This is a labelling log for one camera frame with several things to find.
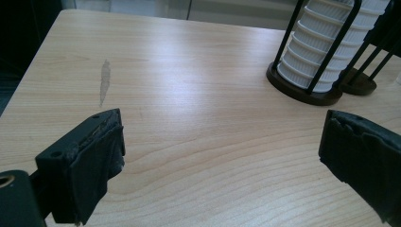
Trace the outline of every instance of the dark wooden base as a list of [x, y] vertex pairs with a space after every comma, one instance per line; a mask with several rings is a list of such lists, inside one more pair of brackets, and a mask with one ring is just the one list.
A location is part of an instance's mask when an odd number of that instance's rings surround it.
[[340, 85], [340, 89], [347, 94], [355, 96], [367, 96], [370, 95], [377, 87], [373, 80], [368, 80], [368, 76], [362, 73], [353, 85], [348, 84], [349, 80], [357, 72], [357, 69], [353, 68], [344, 79], [344, 82]]
[[342, 96], [342, 91], [335, 87], [327, 93], [307, 94], [305, 89], [294, 86], [283, 79], [277, 72], [277, 69], [273, 69], [272, 66], [273, 63], [269, 65], [266, 72], [269, 82], [280, 92], [298, 101], [315, 106], [330, 106], [337, 103]]

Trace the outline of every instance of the scuff mark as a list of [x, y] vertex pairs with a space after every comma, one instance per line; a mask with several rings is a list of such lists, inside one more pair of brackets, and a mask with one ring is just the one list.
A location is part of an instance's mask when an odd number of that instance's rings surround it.
[[110, 86], [110, 73], [111, 73], [110, 63], [105, 60], [103, 66], [101, 67], [101, 83], [100, 83], [100, 104], [101, 108], [103, 101], [106, 98], [107, 90]]

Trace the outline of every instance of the floor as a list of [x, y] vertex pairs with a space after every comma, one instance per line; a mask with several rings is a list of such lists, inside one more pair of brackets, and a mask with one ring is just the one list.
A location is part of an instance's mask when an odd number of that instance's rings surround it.
[[0, 116], [6, 109], [9, 100], [16, 90], [20, 77], [6, 72], [0, 72]]
[[75, 0], [77, 9], [286, 29], [297, 0]]

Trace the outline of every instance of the wooden table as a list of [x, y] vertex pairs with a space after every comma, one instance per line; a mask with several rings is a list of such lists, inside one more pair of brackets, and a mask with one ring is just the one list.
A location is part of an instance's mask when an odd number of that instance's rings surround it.
[[86, 117], [120, 108], [126, 165], [88, 226], [380, 226], [318, 148], [328, 109], [401, 133], [400, 60], [389, 61], [371, 96], [311, 106], [265, 77], [283, 35], [63, 11], [0, 118], [0, 171], [32, 173], [34, 157]]

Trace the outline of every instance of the white cylindrical object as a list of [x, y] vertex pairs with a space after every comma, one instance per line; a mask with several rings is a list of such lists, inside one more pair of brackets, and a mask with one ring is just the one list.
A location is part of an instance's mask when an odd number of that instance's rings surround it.
[[[357, 18], [351, 24], [333, 58], [323, 71], [313, 92], [331, 90], [340, 71], [346, 67], [363, 44], [378, 16], [390, 0], [364, 0]], [[354, 0], [310, 0], [298, 21], [293, 39], [277, 71], [288, 82], [306, 89], [322, 64], [328, 50], [347, 19]]]

